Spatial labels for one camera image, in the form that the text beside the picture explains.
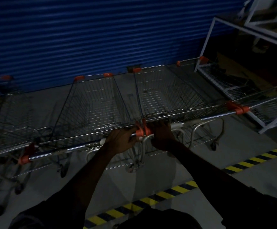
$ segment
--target gray floor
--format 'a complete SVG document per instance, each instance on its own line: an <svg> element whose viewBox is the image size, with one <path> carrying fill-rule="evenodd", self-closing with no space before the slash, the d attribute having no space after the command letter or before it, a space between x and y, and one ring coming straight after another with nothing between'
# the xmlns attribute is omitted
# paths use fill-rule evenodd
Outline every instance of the gray floor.
<svg viewBox="0 0 277 229"><path fill-rule="evenodd" d="M123 86L121 92L128 98L126 104L133 118L138 118L135 106L136 97L133 77L117 76L116 81ZM42 90L30 93L36 111L36 125L54 125L56 117L68 94L70 86ZM211 151L208 144L197 146L193 151L219 168L235 164L247 158L262 154L277 148L276 133L259 135L245 117L227 117L226 133L220 140L217 151ZM213 122L209 128L214 135L220 132L219 122ZM85 154L73 154L72 162L65 178L61 179L56 167L34 171L23 193L11 193L6 212L0 217L0 228L7 228L11 220L21 211L30 208L60 190L72 176L85 164ZM235 177L258 191L277 197L277 158L264 164L259 164L235 175ZM127 173L125 167L106 170L102 175L92 197L86 216L93 216L105 210L118 207L133 200L146 197L191 179L186 169L170 158L166 153L149 157L142 169L136 173ZM205 199L199 189L177 196L172 200L161 202L155 206L158 209L173 208L194 216L202 228L224 228L221 217ZM111 228L113 224L125 220L126 217L99 226Z"/></svg>

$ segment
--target hand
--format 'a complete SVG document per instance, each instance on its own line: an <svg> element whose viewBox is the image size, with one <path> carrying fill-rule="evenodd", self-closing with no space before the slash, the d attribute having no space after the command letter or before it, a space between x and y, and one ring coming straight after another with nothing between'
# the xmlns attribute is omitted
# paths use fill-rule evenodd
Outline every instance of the hand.
<svg viewBox="0 0 277 229"><path fill-rule="evenodd" d="M148 124L148 127L152 130L154 134L154 139L151 140L153 147L159 150L167 151L169 150L169 145L175 142L175 136L172 134L170 129L170 123L166 124L160 120L158 122L152 122Z"/></svg>
<svg viewBox="0 0 277 229"><path fill-rule="evenodd" d="M130 138L131 134L136 131L136 127L131 129L114 129L106 138L102 148L107 149L113 155L120 154L129 148L132 148L139 141L138 136Z"/></svg>

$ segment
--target blue corrugated wall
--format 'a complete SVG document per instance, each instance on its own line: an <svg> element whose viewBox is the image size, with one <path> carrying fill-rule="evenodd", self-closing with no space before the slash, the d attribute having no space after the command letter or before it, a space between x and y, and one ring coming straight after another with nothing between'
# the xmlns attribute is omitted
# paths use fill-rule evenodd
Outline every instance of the blue corrugated wall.
<svg viewBox="0 0 277 229"><path fill-rule="evenodd" d="M245 0L0 0L0 75L25 91L199 54L212 18ZM215 34L231 30L217 25Z"/></svg>

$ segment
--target person's left hand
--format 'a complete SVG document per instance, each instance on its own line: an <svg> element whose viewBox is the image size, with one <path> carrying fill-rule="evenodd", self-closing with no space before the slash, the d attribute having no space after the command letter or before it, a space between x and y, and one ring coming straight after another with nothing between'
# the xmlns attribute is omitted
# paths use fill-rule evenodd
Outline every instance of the person's left hand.
<svg viewBox="0 0 277 229"><path fill-rule="evenodd" d="M129 148L133 147L136 142L139 142L139 137L130 138L131 134L137 130L136 127L131 129L114 129L110 132L103 145L113 155L120 154Z"/></svg>

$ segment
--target yellow and black striped tape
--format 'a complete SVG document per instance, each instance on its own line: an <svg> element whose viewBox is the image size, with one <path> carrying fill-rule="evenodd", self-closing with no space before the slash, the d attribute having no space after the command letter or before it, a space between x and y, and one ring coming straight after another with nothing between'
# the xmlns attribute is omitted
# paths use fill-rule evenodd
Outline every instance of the yellow and black striped tape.
<svg viewBox="0 0 277 229"><path fill-rule="evenodd" d="M223 171L232 175L234 173L240 172L244 169L247 169L254 165L258 165L260 163L266 162L273 158L277 158L277 149L274 149L274 150L271 150L270 152L247 159L243 162L239 162L235 165L228 166L228 167L224 168ZM140 211L148 206L152 206L152 205L157 204L166 199L173 198L180 194L184 194L184 193L191 191L197 187L198 186L195 181L185 182L181 185L178 185L173 188L167 189L165 191L153 194L146 198L142 198L142 199L134 201L132 203L129 203L129 204L120 206L118 208L106 211L104 213L101 213L101 214L98 214L96 216L86 219L84 222L83 229L87 229L87 228L95 227L97 225L104 224L113 219L123 217L131 212Z"/></svg>

